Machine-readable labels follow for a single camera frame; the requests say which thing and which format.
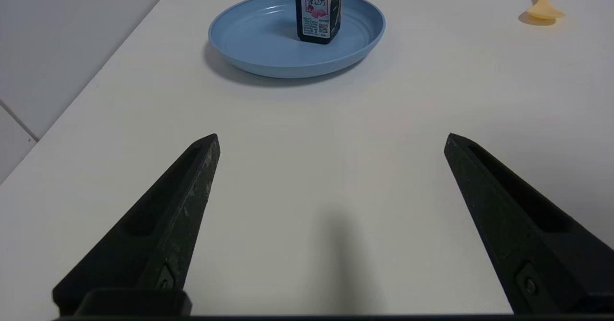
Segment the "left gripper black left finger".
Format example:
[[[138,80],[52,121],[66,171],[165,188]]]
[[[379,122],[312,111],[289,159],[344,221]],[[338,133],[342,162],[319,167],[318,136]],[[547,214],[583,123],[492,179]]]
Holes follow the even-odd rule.
[[[53,288],[60,317],[184,317],[187,273],[221,156],[216,134],[171,164]]]

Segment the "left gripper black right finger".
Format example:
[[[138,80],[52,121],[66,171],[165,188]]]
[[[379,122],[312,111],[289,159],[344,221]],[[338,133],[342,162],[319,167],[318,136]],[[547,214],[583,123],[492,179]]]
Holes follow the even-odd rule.
[[[444,155],[516,315],[613,313],[612,248],[476,142]]]

